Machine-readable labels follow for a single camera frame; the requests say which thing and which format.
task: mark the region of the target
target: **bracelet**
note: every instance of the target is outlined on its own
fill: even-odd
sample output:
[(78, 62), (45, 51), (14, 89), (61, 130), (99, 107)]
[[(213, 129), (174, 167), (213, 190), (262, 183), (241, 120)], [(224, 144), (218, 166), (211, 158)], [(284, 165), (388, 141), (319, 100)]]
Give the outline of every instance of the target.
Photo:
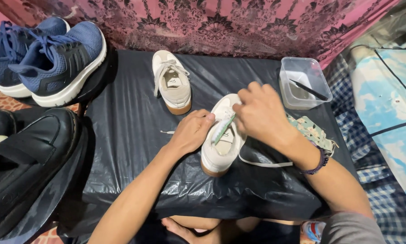
[(315, 169), (310, 169), (310, 170), (300, 170), (301, 174), (307, 174), (307, 175), (314, 175), (316, 174), (319, 169), (321, 169), (322, 167), (326, 166), (326, 164), (328, 163), (328, 156), (325, 154), (325, 151), (323, 150), (323, 148), (316, 146), (319, 151), (320, 151), (320, 161), (319, 164), (317, 165), (317, 167)]

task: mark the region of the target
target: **black leather shoe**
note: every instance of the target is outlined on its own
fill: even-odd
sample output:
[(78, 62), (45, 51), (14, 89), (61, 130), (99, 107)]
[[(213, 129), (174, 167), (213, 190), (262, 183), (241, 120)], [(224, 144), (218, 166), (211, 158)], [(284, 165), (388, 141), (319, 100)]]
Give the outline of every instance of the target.
[(16, 133), (16, 119), (12, 112), (0, 109), (0, 136), (10, 136)]
[(74, 112), (53, 108), (0, 142), (0, 237), (22, 219), (65, 164), (80, 133)]

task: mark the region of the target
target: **beige sneaker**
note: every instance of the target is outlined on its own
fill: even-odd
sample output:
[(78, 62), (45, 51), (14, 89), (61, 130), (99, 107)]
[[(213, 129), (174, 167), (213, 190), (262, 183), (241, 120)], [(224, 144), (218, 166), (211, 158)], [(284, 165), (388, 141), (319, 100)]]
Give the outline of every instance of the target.
[(215, 114), (215, 122), (209, 130), (201, 152), (202, 169), (207, 175), (219, 177), (225, 174), (245, 143), (246, 136), (237, 130), (234, 121), (220, 141), (216, 145), (212, 143), (212, 137), (216, 137), (214, 134), (221, 130), (218, 128), (219, 122), (231, 118), (234, 113), (232, 106), (235, 103), (241, 104), (238, 94), (228, 94), (221, 98), (211, 111)]
[(191, 86), (188, 75), (179, 60), (165, 50), (157, 51), (152, 59), (153, 74), (155, 75), (155, 92), (158, 91), (174, 115), (180, 115), (191, 109)]

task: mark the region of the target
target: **blue sneaker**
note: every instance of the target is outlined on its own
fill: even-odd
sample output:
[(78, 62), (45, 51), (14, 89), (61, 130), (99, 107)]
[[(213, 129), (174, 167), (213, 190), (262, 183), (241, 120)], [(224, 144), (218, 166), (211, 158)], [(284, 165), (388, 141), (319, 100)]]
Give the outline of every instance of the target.
[(107, 44), (102, 31), (84, 21), (64, 36), (38, 36), (20, 64), (9, 65), (42, 107), (70, 102), (103, 62)]
[(25, 57), (35, 36), (64, 35), (69, 24), (59, 17), (43, 20), (29, 29), (2, 21), (0, 25), (0, 91), (11, 97), (28, 97), (31, 92), (21, 83), (17, 74), (8, 69), (9, 64), (19, 64)]

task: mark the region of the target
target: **floral fabric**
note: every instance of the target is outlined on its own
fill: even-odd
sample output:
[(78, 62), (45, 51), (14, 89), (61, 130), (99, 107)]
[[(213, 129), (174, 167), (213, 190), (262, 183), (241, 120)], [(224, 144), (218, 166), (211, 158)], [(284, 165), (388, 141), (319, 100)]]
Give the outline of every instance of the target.
[(98, 24), (118, 48), (281, 59), (324, 68), (398, 0), (0, 0), (19, 24)]

